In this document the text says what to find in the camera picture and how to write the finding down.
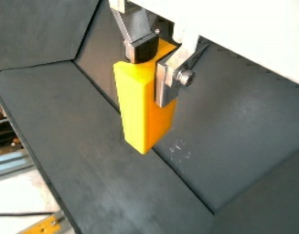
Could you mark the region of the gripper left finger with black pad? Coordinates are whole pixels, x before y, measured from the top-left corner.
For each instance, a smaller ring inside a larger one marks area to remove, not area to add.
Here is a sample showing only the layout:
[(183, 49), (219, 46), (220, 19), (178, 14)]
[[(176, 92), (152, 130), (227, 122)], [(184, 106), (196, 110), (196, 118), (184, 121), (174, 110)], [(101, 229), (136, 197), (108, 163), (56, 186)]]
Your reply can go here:
[(133, 64), (144, 63), (155, 57), (159, 44), (148, 12), (128, 0), (108, 0), (108, 4), (123, 36), (124, 56)]

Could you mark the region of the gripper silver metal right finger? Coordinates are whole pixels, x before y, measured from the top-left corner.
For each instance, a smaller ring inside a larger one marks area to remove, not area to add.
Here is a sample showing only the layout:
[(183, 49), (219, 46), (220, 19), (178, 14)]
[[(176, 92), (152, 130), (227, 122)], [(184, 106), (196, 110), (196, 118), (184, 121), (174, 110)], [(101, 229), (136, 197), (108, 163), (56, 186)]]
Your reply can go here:
[(178, 97), (179, 88), (192, 84), (192, 67), (207, 47), (208, 42), (199, 35), (184, 35), (179, 46), (157, 59), (155, 102), (161, 108)]

